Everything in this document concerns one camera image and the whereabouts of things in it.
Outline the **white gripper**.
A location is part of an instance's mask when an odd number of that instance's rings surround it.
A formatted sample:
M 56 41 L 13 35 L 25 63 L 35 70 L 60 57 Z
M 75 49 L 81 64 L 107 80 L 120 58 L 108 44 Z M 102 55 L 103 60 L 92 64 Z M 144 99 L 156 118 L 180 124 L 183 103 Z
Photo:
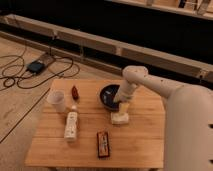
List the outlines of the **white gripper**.
M 134 83 L 129 83 L 123 80 L 118 88 L 118 91 L 113 99 L 114 102 L 129 102 L 133 98 L 134 91 L 138 86 Z

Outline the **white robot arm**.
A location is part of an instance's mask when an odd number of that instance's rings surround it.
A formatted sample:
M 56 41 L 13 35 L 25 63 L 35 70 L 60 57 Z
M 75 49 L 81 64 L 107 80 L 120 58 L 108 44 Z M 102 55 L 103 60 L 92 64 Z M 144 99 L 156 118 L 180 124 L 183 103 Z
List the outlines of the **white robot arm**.
M 150 75 L 143 66 L 122 71 L 115 102 L 127 102 L 143 85 L 166 100 L 164 171 L 213 171 L 213 90 Z

